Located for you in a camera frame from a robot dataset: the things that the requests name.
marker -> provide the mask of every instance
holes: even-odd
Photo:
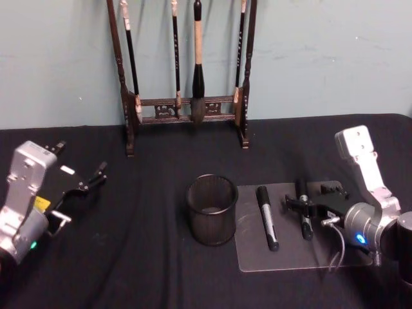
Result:
[[[270,211],[270,200],[267,188],[262,185],[256,190],[257,203],[262,213],[263,224],[266,231],[266,239],[270,251],[279,250],[279,242],[276,239],[275,226],[272,220],[272,212]]]

wall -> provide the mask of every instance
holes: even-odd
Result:
[[[192,1],[179,2],[190,97]],[[240,0],[202,2],[206,95],[231,94]],[[115,9],[127,68],[118,0]],[[129,9],[141,96],[174,97],[170,2],[129,0]],[[408,0],[259,0],[249,117],[410,116],[410,12]],[[0,128],[119,124],[118,91],[105,0],[3,1]]]

table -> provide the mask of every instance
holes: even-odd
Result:
[[[359,194],[334,134],[365,124],[385,184],[412,210],[412,119],[348,115],[250,122],[249,150],[226,123],[141,129],[136,157],[124,154],[123,127],[0,131],[0,175],[25,140],[63,139],[60,157],[85,177],[108,162],[99,196],[69,202],[74,220],[57,239],[39,242],[14,280],[0,285],[0,308],[396,308],[397,266],[245,274],[234,239],[205,247],[185,220],[186,187],[222,174],[236,185],[339,180]],[[6,182],[0,186],[3,203]]]

black mesh cup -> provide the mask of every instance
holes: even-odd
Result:
[[[237,200],[238,188],[230,180],[210,174],[198,177],[186,194],[194,238],[208,246],[230,240],[236,231]]]

